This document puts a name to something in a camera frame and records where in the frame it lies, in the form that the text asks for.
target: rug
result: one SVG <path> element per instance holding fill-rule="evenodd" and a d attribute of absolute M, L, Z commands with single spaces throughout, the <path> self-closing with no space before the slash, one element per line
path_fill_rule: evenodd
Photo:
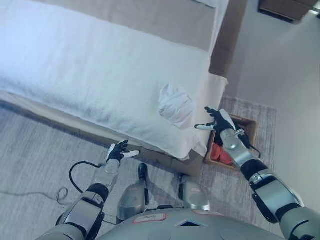
<path fill-rule="evenodd" d="M 230 113 L 258 122 L 256 147 L 266 165 L 273 167 L 276 109 L 233 97 L 224 97 L 221 107 Z M 55 197 L 61 187 L 69 189 L 64 201 L 80 195 L 69 181 L 70 167 L 78 161 L 98 164 L 105 160 L 108 146 L 90 138 L 30 116 L 7 103 L 0 103 L 0 190 L 26 193 L 44 192 Z M 182 207 L 178 198 L 179 174 L 141 157 L 121 163 L 118 182 L 105 204 L 105 220 L 116 222 L 117 203 L 125 188 L 138 179 L 138 166 L 148 164 L 150 205 Z M 81 189 L 92 181 L 95 169 L 81 165 L 73 177 Z M 251 198 L 252 190 L 244 177 L 232 169 L 203 164 L 199 182 L 208 193 L 211 208 L 266 230 L 270 225 L 261 217 Z M 31 240 L 52 228 L 66 206 L 42 195 L 15 197 L 0 194 L 1 239 Z M 114 226 L 104 223 L 99 235 Z"/>

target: beige bed skirt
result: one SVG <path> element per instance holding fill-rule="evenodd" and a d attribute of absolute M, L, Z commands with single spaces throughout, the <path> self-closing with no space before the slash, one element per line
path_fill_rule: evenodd
<path fill-rule="evenodd" d="M 139 150 L 141 157 L 156 161 L 161 165 L 172 168 L 183 174 L 191 176 L 200 175 L 204 158 L 193 150 L 189 153 L 189 160 L 179 161 L 177 158 L 167 155 L 154 146 L 139 142 L 134 138 L 113 132 L 110 129 L 98 126 L 94 123 L 82 120 L 21 96 L 0 91 L 0 101 L 12 104 L 22 111 L 26 111 L 31 116 L 45 120 L 52 125 L 63 127 L 72 133 L 94 139 L 101 144 L 111 145 L 128 139 L 130 143 L 129 149 Z"/>

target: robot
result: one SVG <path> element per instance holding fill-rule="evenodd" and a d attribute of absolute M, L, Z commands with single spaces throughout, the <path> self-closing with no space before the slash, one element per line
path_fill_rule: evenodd
<path fill-rule="evenodd" d="M 206 107 L 214 122 L 198 124 L 199 130 L 216 131 L 223 149 L 231 156 L 253 190 L 253 199 L 270 223 L 279 223 L 288 240 L 320 240 L 320 214 L 304 207 L 300 197 L 248 150 L 226 111 Z M 106 162 L 98 168 L 92 185 L 64 212 L 56 226 L 38 240 L 94 240 L 105 214 L 104 204 L 118 177 L 121 161 L 139 154 L 127 151 L 128 141 L 113 144 Z M 142 163 L 137 183 L 129 186 L 117 207 L 117 223 L 99 240 L 280 240 L 270 232 L 210 211 L 201 186 L 190 176 L 182 176 L 179 198 L 183 208 L 159 206 L 148 209 L 147 166 Z"/>

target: crumpled white towel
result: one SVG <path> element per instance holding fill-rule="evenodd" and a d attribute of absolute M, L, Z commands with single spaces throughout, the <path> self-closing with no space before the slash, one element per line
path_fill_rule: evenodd
<path fill-rule="evenodd" d="M 159 114 L 179 129 L 186 129 L 192 123 L 196 104 L 180 87 L 169 82 L 160 90 Z"/>

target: black cable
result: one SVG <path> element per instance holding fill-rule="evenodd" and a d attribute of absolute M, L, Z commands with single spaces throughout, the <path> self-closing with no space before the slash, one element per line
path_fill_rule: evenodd
<path fill-rule="evenodd" d="M 110 222 L 110 221 L 102 220 L 102 222 L 104 222 L 106 224 L 111 224 L 111 225 L 117 226 L 117 224 Z"/>
<path fill-rule="evenodd" d="M 74 182 L 73 178 L 72 178 L 72 170 L 75 168 L 75 166 L 77 165 L 80 165 L 80 164 L 87 164 L 87 165 L 90 165 L 92 167 L 95 167 L 95 168 L 101 168 L 102 165 L 95 165 L 91 162 L 88 162 L 88 161 L 79 161 L 77 163 L 75 163 L 69 170 L 69 178 L 70 178 L 70 181 L 72 183 L 72 185 L 80 192 L 80 193 L 83 193 L 83 191 L 76 185 L 76 183 Z M 63 196 L 60 196 L 61 195 L 61 192 L 65 190 L 65 194 Z M 66 199 L 66 197 L 68 196 L 69 194 L 69 190 L 68 188 L 66 187 L 61 187 L 57 192 L 56 192 L 56 196 L 55 198 L 54 197 L 51 197 L 50 195 L 48 195 L 47 193 L 45 192 L 41 192 L 41 191 L 32 191 L 32 192 L 25 192 L 25 193 L 16 193 L 16 192 L 9 192 L 9 191 L 1 191 L 0 190 L 0 194 L 4 194 L 4 195 L 8 195 L 8 196 L 15 196 L 15 197 L 26 197 L 26 196 L 30 196 L 30 195 L 42 195 L 50 200 L 53 200 L 53 201 L 56 201 L 58 204 L 62 205 L 62 206 L 67 206 L 67 205 L 71 205 L 72 202 L 66 202 L 66 203 L 62 203 L 61 201 Z M 111 225 L 114 225 L 116 226 L 117 224 L 113 223 L 113 222 L 110 222 L 110 221 L 106 221 L 106 220 L 102 220 L 104 223 L 106 224 L 111 224 Z"/>
<path fill-rule="evenodd" d="M 63 196 L 60 196 L 61 192 L 65 190 L 65 194 Z M 57 192 L 56 192 L 56 196 L 51 197 L 49 196 L 47 193 L 45 192 L 41 192 L 41 191 L 32 191 L 32 192 L 25 192 L 25 193 L 16 193 L 16 192 L 9 192 L 9 191 L 0 191 L 0 194 L 5 194 L 5 195 L 9 195 L 9 196 L 15 196 L 15 197 L 25 197 L 25 196 L 30 196 L 30 195 L 42 195 L 45 196 L 46 198 L 53 200 L 53 201 L 57 201 L 58 204 L 66 206 L 66 205 L 70 205 L 70 202 L 66 202 L 66 203 L 62 203 L 61 201 L 66 199 L 66 197 L 68 196 L 69 190 L 66 187 L 61 187 Z"/>
<path fill-rule="evenodd" d="M 254 146 L 252 146 L 251 144 L 250 144 L 250 147 L 251 147 L 252 149 L 256 150 L 256 151 L 259 153 L 259 158 L 261 158 L 261 152 L 260 152 L 257 148 L 255 148 Z"/>
<path fill-rule="evenodd" d="M 95 168 L 101 168 L 102 165 L 95 165 L 95 164 L 93 164 L 93 163 L 91 163 L 91 162 L 88 162 L 88 161 L 79 161 L 79 162 L 75 163 L 75 164 L 70 168 L 70 170 L 69 170 L 69 179 L 70 179 L 72 185 L 75 187 L 75 189 L 77 189 L 77 190 L 82 194 L 84 191 L 82 191 L 82 190 L 77 186 L 77 184 L 74 182 L 74 180 L 73 180 L 73 178 L 72 178 L 72 170 L 75 168 L 75 166 L 80 165 L 80 164 L 87 164 L 87 165 L 90 165 L 90 166 L 95 167 Z"/>

